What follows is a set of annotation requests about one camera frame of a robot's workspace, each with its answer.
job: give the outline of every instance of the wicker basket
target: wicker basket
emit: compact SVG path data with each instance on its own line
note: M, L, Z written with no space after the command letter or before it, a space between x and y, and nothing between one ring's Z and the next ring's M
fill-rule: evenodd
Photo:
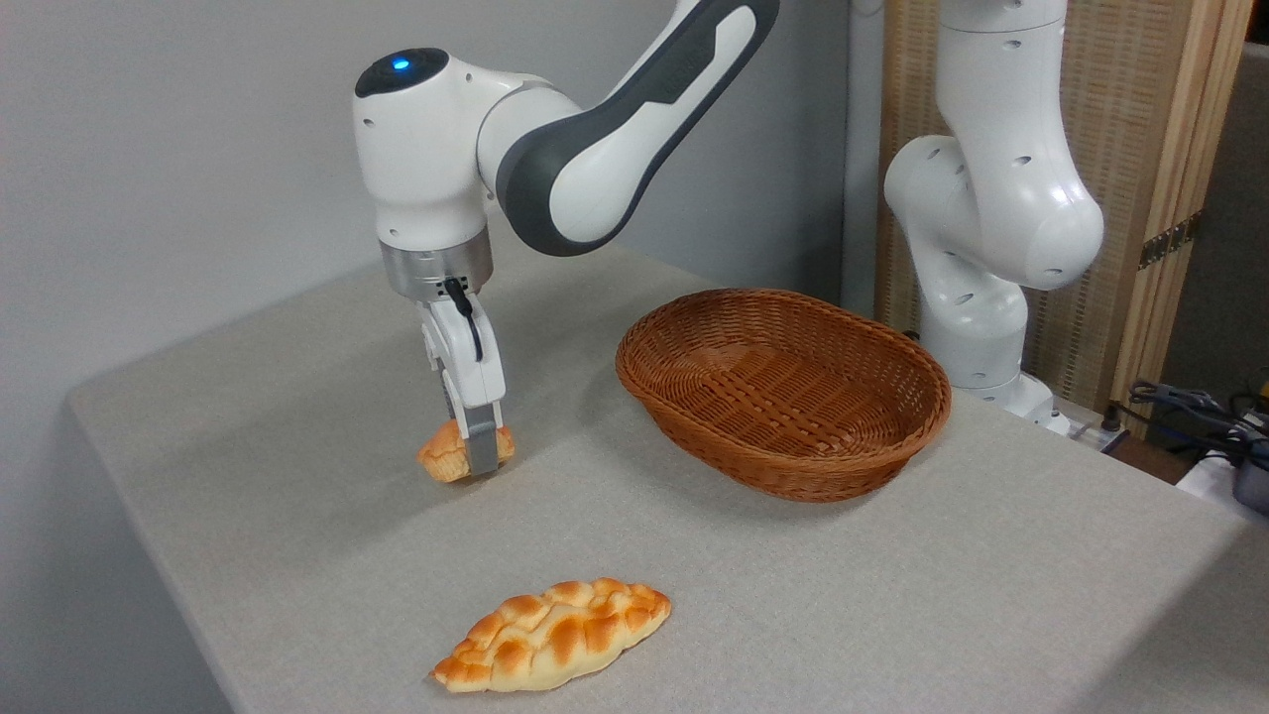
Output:
M711 289L654 309L617 347L617 375L683 450L806 502L884 486L952 403L914 340L780 289Z

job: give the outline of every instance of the bread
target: bread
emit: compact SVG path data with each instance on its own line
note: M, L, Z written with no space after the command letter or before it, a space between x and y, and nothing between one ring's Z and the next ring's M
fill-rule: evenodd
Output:
M560 583L500 605L431 676L452 692L555 689L612 665L669 616L670 599L645 585Z
M511 430L506 427L497 429L496 439L497 465L501 467L515 457L515 441L511 440ZM472 467L467 462L467 445L454 420L449 420L437 430L435 436L419 450L418 459L431 478L440 483L448 484L472 476Z

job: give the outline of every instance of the white wall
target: white wall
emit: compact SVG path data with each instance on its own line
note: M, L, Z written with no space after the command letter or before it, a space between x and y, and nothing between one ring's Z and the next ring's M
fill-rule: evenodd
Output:
M360 70L442 46L603 96L673 0L0 0L0 710L220 711L60 405L377 260ZM621 238L838 294L845 4L786 0Z

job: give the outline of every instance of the gray tabletop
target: gray tabletop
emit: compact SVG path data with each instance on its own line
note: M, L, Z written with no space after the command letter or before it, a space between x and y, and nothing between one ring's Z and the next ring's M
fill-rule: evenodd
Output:
M241 711L1266 711L1269 538L957 398L891 486L774 500L674 448L613 373L624 330L709 287L495 224L481 297L519 454L442 486L411 304L327 284L71 397ZM426 672L504 599L641 581L674 615L546 694Z

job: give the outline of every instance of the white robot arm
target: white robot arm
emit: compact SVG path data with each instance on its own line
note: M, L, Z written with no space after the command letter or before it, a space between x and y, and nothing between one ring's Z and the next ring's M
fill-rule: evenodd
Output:
M1022 374L1019 285L1075 282L1101 246L1101 209L1071 160L1058 104L1066 0L942 0L937 100L956 137L911 141L886 200L912 251L921 342L957 388L1065 432Z
M353 101L358 155L392 287L419 304L473 474L497 469L506 387L476 293L494 271L485 200L551 255L612 240L665 157L761 44L778 0L678 0L595 108L541 77L437 48L374 62Z

